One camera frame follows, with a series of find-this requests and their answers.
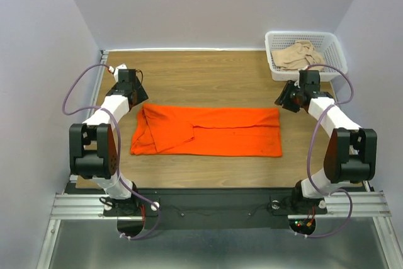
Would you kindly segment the orange t-shirt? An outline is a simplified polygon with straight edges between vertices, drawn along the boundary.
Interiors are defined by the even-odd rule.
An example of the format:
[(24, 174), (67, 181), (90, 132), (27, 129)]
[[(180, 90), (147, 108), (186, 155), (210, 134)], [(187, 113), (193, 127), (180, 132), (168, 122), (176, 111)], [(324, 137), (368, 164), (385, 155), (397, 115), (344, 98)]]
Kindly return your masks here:
[(146, 104), (137, 114), (132, 155), (281, 157), (276, 108), (194, 108)]

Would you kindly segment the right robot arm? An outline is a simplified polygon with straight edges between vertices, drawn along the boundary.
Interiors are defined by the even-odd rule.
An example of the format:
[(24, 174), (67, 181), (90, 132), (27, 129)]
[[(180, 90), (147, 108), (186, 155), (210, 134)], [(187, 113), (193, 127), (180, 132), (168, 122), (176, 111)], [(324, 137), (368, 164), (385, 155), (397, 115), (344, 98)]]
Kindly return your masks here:
[(377, 133), (352, 121), (339, 102), (321, 90), (319, 71), (301, 70), (298, 81), (287, 81), (275, 103), (295, 113), (305, 110), (317, 120), (314, 130), (323, 128), (329, 136), (322, 169), (312, 173), (312, 156), (307, 156), (307, 178), (296, 183), (290, 196), (294, 211), (305, 212), (312, 206), (312, 199), (335, 193), (347, 183), (373, 179)]

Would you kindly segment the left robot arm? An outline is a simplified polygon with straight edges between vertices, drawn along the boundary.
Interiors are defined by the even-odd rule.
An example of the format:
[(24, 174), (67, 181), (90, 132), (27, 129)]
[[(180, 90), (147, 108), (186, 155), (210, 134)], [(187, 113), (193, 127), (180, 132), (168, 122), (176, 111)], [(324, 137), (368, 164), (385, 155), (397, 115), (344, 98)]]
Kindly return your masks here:
[(142, 71), (129, 69), (125, 64), (105, 67), (114, 77), (115, 84), (106, 94), (101, 106), (88, 109), (94, 113), (82, 123), (75, 123), (69, 129), (69, 161), (71, 174), (91, 180), (104, 190), (106, 198), (101, 203), (106, 209), (120, 208), (132, 215), (143, 211), (134, 182), (120, 172), (122, 148), (119, 121), (131, 109), (145, 100), (148, 95), (137, 74)]

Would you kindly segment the beige t-shirt in basket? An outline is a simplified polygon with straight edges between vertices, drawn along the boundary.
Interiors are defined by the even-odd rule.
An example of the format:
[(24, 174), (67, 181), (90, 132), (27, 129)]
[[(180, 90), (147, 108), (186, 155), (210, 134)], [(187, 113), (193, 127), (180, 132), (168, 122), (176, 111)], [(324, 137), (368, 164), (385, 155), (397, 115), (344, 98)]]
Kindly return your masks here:
[(310, 40), (296, 40), (285, 49), (272, 50), (271, 56), (275, 66), (285, 71), (296, 71), (309, 65), (326, 63)]

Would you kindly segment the white plastic laundry basket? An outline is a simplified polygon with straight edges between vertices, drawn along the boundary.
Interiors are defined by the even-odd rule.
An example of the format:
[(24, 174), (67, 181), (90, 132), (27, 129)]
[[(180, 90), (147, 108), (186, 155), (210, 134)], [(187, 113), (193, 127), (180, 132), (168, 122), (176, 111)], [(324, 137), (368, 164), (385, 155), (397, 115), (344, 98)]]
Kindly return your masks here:
[(331, 81), (339, 75), (335, 67), (347, 73), (348, 67), (336, 36), (317, 31), (269, 31), (265, 47), (271, 76), (275, 81), (296, 81), (299, 70), (315, 65), (321, 81)]

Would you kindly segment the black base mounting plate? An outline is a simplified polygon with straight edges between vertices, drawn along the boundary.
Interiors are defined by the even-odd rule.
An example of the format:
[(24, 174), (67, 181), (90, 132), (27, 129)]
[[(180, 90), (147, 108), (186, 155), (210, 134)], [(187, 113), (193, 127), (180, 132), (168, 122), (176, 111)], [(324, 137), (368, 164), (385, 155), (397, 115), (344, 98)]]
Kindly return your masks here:
[(292, 201), (291, 188), (141, 188), (161, 213), (145, 203), (145, 227), (158, 230), (288, 229), (289, 218), (326, 214), (319, 199)]

